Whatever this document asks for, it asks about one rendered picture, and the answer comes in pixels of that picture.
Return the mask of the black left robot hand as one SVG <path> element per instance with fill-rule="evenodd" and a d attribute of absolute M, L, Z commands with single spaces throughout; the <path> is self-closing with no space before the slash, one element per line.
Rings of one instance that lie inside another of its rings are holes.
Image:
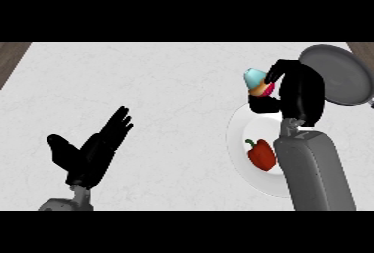
<path fill-rule="evenodd" d="M 77 148 L 66 139 L 51 134 L 47 144 L 53 162 L 66 171 L 65 183 L 91 189 L 100 182 L 109 167 L 115 151 L 133 127 L 128 109 L 121 106 L 114 112 L 99 133 Z"/>

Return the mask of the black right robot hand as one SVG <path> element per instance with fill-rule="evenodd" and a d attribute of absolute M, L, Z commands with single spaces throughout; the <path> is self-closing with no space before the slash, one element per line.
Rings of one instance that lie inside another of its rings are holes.
<path fill-rule="evenodd" d="M 303 120 L 313 127 L 323 108 L 323 81 L 310 67 L 297 60 L 279 59 L 264 77 L 264 84 L 282 78 L 279 98 L 248 96 L 251 111 L 258 114 L 282 112 L 282 118 Z"/>

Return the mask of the cupcake with blue wrapper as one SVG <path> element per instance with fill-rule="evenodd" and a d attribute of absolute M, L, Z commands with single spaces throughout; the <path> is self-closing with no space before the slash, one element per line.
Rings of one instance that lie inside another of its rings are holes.
<path fill-rule="evenodd" d="M 266 73 L 261 70 L 250 68 L 244 72 L 244 81 L 248 87 L 248 94 L 255 97 L 266 97 L 273 93 L 275 84 L 264 83 Z"/>

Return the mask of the grey round pan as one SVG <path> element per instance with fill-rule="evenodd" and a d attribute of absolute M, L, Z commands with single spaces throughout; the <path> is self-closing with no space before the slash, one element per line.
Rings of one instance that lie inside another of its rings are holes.
<path fill-rule="evenodd" d="M 323 98 L 341 106 L 368 104 L 374 108 L 374 73 L 346 49 L 318 44 L 298 57 L 323 80 Z"/>

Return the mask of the white round plate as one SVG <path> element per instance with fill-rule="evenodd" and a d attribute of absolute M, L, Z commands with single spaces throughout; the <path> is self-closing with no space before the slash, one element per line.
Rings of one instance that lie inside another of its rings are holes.
<path fill-rule="evenodd" d="M 226 149 L 233 167 L 251 187 L 287 198 L 289 190 L 273 147 L 281 120 L 281 113 L 255 114 L 244 104 L 227 122 Z"/>

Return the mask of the red bell pepper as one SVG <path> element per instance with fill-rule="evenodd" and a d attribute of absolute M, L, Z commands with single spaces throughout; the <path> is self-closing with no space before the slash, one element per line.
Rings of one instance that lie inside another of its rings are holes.
<path fill-rule="evenodd" d="M 276 165 L 276 155 L 269 143 L 264 139 L 257 141 L 247 139 L 245 143 L 251 145 L 251 149 L 247 152 L 250 161 L 258 169 L 269 171 Z"/>

